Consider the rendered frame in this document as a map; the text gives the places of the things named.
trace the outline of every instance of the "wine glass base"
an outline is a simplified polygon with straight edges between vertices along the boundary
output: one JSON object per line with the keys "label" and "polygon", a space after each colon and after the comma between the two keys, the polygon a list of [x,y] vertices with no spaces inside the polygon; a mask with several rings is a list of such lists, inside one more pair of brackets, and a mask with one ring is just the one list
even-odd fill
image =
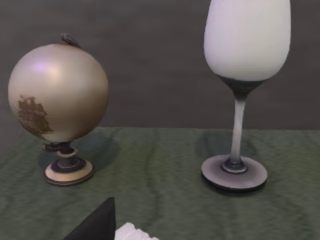
{"label": "wine glass base", "polygon": [[55,172],[50,164],[44,170],[44,179],[51,185],[55,186],[73,186],[87,181],[94,174],[94,167],[91,162],[85,160],[85,166],[82,169],[72,172]]}
{"label": "wine glass base", "polygon": [[201,166],[202,175],[214,187],[228,192],[251,192],[263,187],[267,181],[268,173],[259,162],[242,156],[243,163],[248,170],[240,174],[228,173],[221,168],[221,164],[229,155],[213,156]]}

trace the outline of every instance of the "table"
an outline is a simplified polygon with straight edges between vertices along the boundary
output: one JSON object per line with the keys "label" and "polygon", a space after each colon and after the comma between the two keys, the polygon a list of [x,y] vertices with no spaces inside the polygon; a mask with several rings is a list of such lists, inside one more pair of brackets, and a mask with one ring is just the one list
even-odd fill
{"label": "table", "polygon": [[320,131],[244,130],[242,153],[269,181],[240,196],[200,174],[206,158],[229,152],[231,134],[99,127],[73,144],[95,165],[93,178],[56,187],[41,172],[56,155],[26,133],[0,158],[0,239],[61,240],[111,196],[117,227],[131,222],[160,240],[320,239]]}

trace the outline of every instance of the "globe sphere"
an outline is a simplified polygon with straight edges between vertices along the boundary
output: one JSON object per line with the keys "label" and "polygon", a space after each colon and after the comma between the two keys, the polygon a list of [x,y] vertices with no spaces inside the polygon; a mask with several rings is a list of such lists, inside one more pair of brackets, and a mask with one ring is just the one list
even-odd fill
{"label": "globe sphere", "polygon": [[56,143],[92,131],[109,99],[106,73],[79,47],[38,47],[15,65],[8,84],[10,108],[29,133]]}

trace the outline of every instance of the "gray wall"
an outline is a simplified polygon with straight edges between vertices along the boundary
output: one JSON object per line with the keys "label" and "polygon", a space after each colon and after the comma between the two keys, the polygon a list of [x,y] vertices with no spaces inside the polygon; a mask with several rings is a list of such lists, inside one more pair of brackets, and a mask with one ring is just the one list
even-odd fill
{"label": "gray wall", "polygon": [[[68,32],[105,67],[104,126],[231,128],[233,99],[207,66],[209,0],[0,1],[0,132],[21,128],[7,84],[28,51]],[[320,129],[320,1],[291,0],[292,45],[281,72],[248,99],[244,127]]]}

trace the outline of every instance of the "wine glass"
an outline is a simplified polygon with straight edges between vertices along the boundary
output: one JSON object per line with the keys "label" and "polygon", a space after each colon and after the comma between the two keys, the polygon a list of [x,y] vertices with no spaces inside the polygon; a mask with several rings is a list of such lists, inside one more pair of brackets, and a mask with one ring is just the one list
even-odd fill
{"label": "wine glass", "polygon": [[204,33],[204,55],[211,70],[235,99],[230,155],[201,166],[202,175],[227,191],[252,191],[267,181],[267,170],[241,156],[246,99],[285,63],[291,42],[290,0],[211,0]]}
{"label": "wine glass", "polygon": [[59,156],[44,170],[45,180],[71,186],[94,173],[92,163],[77,156],[71,142],[98,125],[109,87],[99,62],[68,34],[61,38],[65,44],[37,47],[18,61],[9,79],[8,100],[22,127],[49,141],[44,150]]}

